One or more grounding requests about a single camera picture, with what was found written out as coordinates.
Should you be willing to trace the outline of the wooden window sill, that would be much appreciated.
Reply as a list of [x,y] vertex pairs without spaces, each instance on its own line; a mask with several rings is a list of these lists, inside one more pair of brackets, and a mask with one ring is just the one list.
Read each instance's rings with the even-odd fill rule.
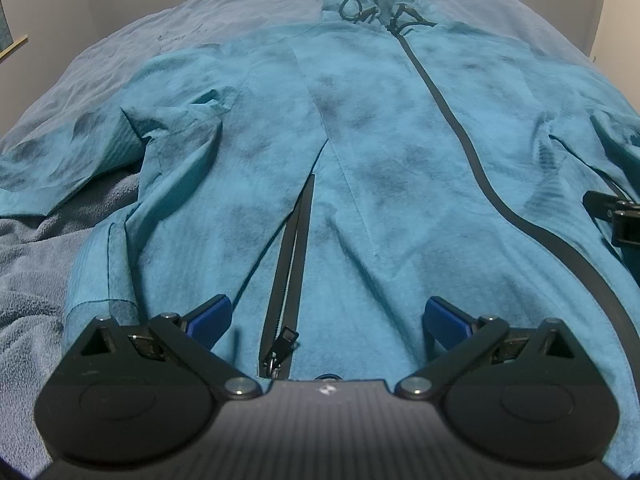
[[23,44],[27,44],[27,43],[28,43],[27,35],[17,38],[17,40],[14,40],[12,44],[9,44],[5,49],[3,49],[0,52],[0,60],[4,60],[5,58],[8,58],[14,51],[19,49]]

